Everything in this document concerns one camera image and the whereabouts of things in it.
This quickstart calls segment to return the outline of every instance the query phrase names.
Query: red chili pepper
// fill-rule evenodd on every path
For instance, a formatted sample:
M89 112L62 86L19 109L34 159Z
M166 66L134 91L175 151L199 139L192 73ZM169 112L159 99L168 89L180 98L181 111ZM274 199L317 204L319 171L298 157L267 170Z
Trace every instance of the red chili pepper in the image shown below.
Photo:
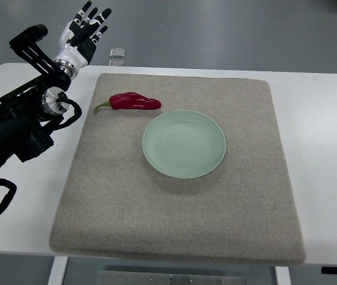
M118 109L140 109L140 110L155 110L162 107L160 101L142 96L135 92L126 92L113 95L109 101L104 102L95 107L95 114L100 107L110 106L113 110Z

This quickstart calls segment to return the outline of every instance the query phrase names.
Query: metal plate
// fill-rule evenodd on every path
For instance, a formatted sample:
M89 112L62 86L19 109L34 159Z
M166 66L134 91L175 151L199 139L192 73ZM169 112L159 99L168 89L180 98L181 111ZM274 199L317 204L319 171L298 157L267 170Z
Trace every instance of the metal plate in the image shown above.
M98 285L170 285L171 275L164 273L100 271Z
M245 278L231 276L100 271L98 285L245 285Z
M114 66L116 66L116 67L123 67L123 65L125 64L125 61L123 60L123 59L111 59L110 61L109 61L109 66L110 67L114 67Z
M121 48L113 48L110 51L110 57L111 58L123 58L125 56L125 49Z

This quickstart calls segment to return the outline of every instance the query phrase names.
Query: plate rim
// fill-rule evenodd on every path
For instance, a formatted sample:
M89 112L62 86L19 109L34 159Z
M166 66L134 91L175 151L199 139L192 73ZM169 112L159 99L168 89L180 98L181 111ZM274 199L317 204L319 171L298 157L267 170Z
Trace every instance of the plate rim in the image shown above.
M167 175L166 173L163 173L161 172L159 169L155 168L154 165L151 164L150 160L147 158L146 156L146 152L145 152L145 147L144 147L144 138L145 138L145 134L146 134L146 131L148 130L148 128L150 127L150 125L152 125L154 123L155 120L157 120L159 117L163 116L163 115L166 115L168 113L172 113L172 112L192 112L192 113L197 113L197 114L200 114L202 116L205 116L207 117L211 122L213 122L213 124L215 124L218 129L220 130L221 134L222 134L222 138L223 138L223 145L224 145L224 148L223 148L223 153L222 153L222 157L220 159L220 161L216 164L215 167L213 167L212 169L210 169L208 172L204 173L204 174L201 174L201 175L198 175L198 176L195 176L195 177L188 177L188 178L179 178L179 177L175 177L175 176L171 176L171 175ZM199 177L202 177L204 175L207 175L208 173L214 171L220 164L221 162L223 161L223 158L225 157L225 153L226 153L226 138L225 138L225 134L223 133L223 130L221 129L221 127L219 126L219 124L213 120L211 117L201 113L201 112L198 112L198 111L195 111L195 110L188 110L188 109L177 109L177 110L171 110L171 111L167 111L165 113L162 113L160 114L159 116L155 117L147 126L146 128L144 129L144 132L143 132L143 136L142 136L142 151L143 151L143 155L144 157L146 158L146 160L148 161L148 163L158 172L160 172L161 174L164 174L168 177L172 177L172 178L177 178L177 179L194 179L194 178L199 178Z

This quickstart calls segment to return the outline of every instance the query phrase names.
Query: table leg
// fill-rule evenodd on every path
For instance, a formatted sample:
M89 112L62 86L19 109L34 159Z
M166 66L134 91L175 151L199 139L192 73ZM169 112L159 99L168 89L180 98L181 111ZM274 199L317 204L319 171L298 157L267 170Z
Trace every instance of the table leg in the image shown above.
M51 274L49 275L48 285L62 285L65 268L67 267L68 257L56 256L53 261Z
M288 267L275 267L276 284L277 285L291 285Z

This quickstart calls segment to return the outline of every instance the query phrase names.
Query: robot finger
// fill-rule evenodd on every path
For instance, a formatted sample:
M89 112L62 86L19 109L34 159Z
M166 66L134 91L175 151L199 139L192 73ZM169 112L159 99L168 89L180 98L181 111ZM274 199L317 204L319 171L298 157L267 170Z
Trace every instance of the robot finger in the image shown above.
M111 13L111 9L105 9L100 13L97 17L92 19L90 23L86 26L84 26L81 29L81 33L78 35L75 35L71 40L70 44L71 46L79 46L82 44L86 39L92 37L92 35L95 33L95 31L101 26L103 22L109 17Z
M103 26L98 33L94 34L92 37L92 42L96 45L99 39L102 37L103 33L106 32L108 26Z
M73 21L76 22L78 25L81 24L81 21L86 13L86 11L89 9L89 7L92 5L91 1L87 1L85 5L82 7L81 10L75 15Z
M81 28L84 27L84 26L86 26L86 25L89 25L90 21L95 16L95 14L97 14L97 12L98 12L98 8L94 7L93 10L86 17L86 19L82 22Z

